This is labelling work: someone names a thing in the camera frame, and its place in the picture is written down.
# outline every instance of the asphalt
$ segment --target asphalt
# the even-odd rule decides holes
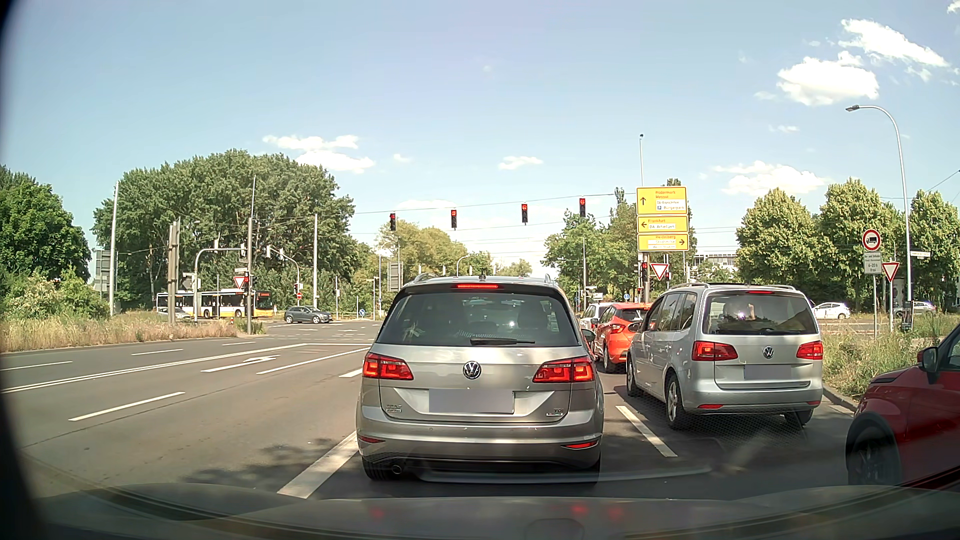
[[[35,496],[203,482],[312,499],[570,495],[732,500],[846,484],[851,412],[825,400],[802,430],[782,417],[666,426],[663,405],[601,374],[595,484],[373,482],[355,453],[363,354],[379,323],[272,323],[268,335],[4,356],[3,399]]]

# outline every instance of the brake light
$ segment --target brake light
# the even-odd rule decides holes
[[[413,380],[407,362],[391,356],[367,353],[363,361],[363,376],[368,379]]]
[[[811,341],[804,343],[797,348],[797,358],[804,360],[822,360],[824,359],[824,344],[821,341]]]
[[[534,382],[587,382],[593,380],[593,362],[586,356],[544,362]]]
[[[693,342],[694,360],[715,362],[717,360],[733,360],[734,358],[737,358],[737,355],[733,345],[714,343],[712,341]]]
[[[453,285],[455,289],[498,289],[499,283],[457,283]]]

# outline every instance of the bus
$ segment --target bus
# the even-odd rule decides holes
[[[167,296],[165,292],[156,295],[156,310],[161,307],[167,307]],[[177,291],[176,307],[193,315],[192,291]],[[219,291],[201,291],[200,293],[200,311],[197,316],[203,319],[212,319],[217,317],[244,317],[247,313],[247,299],[244,296],[243,289],[221,289]],[[270,291],[255,290],[253,292],[253,318],[273,317],[274,302]]]

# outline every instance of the license plate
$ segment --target license plate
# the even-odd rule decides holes
[[[489,388],[431,388],[430,412],[513,414],[514,391]]]
[[[789,380],[789,364],[747,364],[743,366],[744,380]]]

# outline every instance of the silver vw station wagon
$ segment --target silver vw station wagon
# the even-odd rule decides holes
[[[397,293],[363,366],[364,471],[596,470],[603,390],[549,279],[418,276]]]
[[[628,393],[663,401],[675,430],[701,414],[782,414],[799,428],[823,397],[820,329],[792,286],[684,283],[631,326]]]

